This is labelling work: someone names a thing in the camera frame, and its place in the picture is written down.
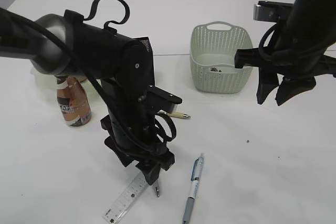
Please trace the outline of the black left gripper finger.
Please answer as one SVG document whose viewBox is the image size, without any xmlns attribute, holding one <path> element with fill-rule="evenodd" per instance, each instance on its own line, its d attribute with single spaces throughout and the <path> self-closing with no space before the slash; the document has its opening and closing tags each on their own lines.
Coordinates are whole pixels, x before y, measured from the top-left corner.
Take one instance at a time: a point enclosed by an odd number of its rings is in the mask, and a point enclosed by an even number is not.
<svg viewBox="0 0 336 224">
<path fill-rule="evenodd" d="M 160 164 L 156 163 L 156 162 L 138 162 L 136 164 L 136 168 L 139 169 L 144 178 L 145 181 L 149 184 L 149 185 L 153 185 L 159 178 L 159 173 L 161 170 L 161 166 Z"/>
</svg>

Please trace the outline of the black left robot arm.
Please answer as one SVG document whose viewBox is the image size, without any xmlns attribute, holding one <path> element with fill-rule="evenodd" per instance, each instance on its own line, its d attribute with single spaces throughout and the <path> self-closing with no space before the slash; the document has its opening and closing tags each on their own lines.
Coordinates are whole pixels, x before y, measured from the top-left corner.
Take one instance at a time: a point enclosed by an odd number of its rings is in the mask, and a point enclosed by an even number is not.
<svg viewBox="0 0 336 224">
<path fill-rule="evenodd" d="M 148 184 L 174 164 L 169 113 L 182 99 L 155 86 L 153 53 L 140 38 L 88 25 L 71 10 L 32 21 L 1 9 L 1 56 L 28 59 L 58 79 L 86 77 L 109 111 L 101 120 L 106 146 L 124 166 L 136 161 Z"/>
</svg>

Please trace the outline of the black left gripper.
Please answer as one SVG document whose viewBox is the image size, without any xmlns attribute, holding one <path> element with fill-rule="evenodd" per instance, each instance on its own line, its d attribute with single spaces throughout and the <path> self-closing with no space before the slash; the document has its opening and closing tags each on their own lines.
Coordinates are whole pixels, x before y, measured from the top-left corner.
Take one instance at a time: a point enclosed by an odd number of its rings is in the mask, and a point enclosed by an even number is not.
<svg viewBox="0 0 336 224">
<path fill-rule="evenodd" d="M 168 170 L 175 162 L 167 144 L 176 127 L 165 114 L 144 105 L 148 86 L 155 86 L 153 57 L 144 44 L 129 37 L 99 40 L 99 79 L 109 114 L 101 126 L 109 133 L 104 144 L 124 167 L 133 161 L 156 162 Z"/>
</svg>

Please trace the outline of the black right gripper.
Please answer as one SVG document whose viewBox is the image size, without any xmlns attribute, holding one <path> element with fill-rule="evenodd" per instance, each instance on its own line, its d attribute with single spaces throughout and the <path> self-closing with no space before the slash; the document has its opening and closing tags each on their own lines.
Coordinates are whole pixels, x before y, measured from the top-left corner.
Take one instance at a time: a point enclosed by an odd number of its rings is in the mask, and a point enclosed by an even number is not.
<svg viewBox="0 0 336 224">
<path fill-rule="evenodd" d="M 236 52 L 235 67 L 259 68 L 258 104 L 263 104 L 270 92 L 279 86 L 276 73 L 288 77 L 283 78 L 275 98 L 281 106 L 312 90 L 316 86 L 314 76 L 335 75 L 335 58 L 324 54 L 333 44 L 335 0 L 295 0 L 286 21 L 266 31 L 257 48 Z"/>
</svg>

